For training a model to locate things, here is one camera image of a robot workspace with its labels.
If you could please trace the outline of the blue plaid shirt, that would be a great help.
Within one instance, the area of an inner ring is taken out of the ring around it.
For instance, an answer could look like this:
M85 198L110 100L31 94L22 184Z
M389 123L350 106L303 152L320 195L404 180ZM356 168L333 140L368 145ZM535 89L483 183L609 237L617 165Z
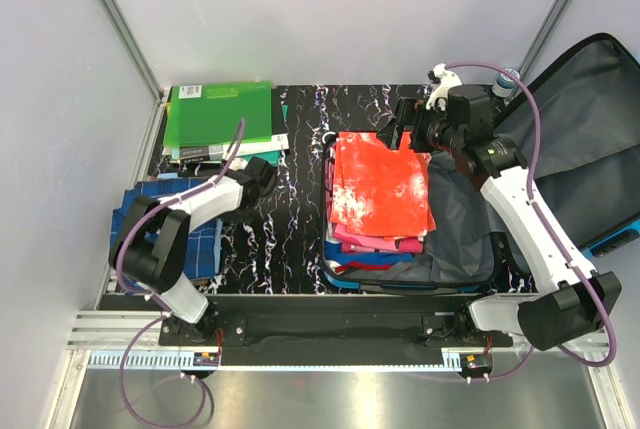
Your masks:
M162 198L194 188L204 182L201 178L174 178L138 182L126 190L121 205L112 213L110 248L113 248L133 200L137 196ZM208 221L190 233L184 265L185 275L194 282L212 279L220 270L221 235L223 223L219 219Z

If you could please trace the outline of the blue shirt white letters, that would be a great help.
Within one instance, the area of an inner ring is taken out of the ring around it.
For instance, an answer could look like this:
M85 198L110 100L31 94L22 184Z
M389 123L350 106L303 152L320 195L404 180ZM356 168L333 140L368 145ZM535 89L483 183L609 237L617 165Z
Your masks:
M347 264L351 261L360 261L366 264L375 265L392 264L393 266L401 262L412 262L414 256L407 253L347 253L342 251L340 244L326 242L324 245L324 258L328 267L334 272L336 267Z

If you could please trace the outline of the orange tie-dye shirt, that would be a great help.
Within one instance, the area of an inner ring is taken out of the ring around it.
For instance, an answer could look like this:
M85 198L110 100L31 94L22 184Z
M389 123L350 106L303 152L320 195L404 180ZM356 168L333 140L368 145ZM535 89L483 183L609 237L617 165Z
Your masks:
M359 236L424 237L436 230L429 154L388 149L373 132L341 132L335 143L329 220Z

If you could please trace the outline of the pink camouflage shirt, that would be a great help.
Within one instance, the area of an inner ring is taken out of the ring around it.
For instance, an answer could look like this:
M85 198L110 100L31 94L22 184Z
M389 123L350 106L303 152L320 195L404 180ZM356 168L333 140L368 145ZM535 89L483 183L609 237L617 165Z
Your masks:
M325 159L325 204L328 221L327 237L331 243L340 245L345 253L407 253L418 254L423 250L421 238L399 238L387 240L383 237L354 235L342 224L330 221L333 209L333 180L335 173L335 144L332 144Z

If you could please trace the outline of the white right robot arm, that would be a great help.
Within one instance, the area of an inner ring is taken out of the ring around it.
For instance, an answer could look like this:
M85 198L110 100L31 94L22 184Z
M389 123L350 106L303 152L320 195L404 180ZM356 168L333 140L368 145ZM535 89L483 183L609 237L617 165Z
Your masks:
M507 136L497 136L491 101L480 85L440 85L428 99L402 98L378 139L397 150L405 134L416 153L444 151L498 214L534 278L536 294L497 294L474 300L454 320L454 333L476 345L490 331L520 335L536 349L605 330L608 365L618 341L610 313L621 293L612 272L600 273L576 248L533 180L534 162Z

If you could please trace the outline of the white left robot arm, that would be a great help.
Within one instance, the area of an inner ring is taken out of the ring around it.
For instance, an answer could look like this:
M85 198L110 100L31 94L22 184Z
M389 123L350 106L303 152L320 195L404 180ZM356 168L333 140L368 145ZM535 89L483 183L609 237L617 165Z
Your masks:
M155 300L181 320L181 333L193 344L208 343L216 321L206 296L184 273L189 235L220 216L238 216L254 207L276 181L277 169L254 157L239 169L224 166L182 192L135 197L109 254L118 284Z

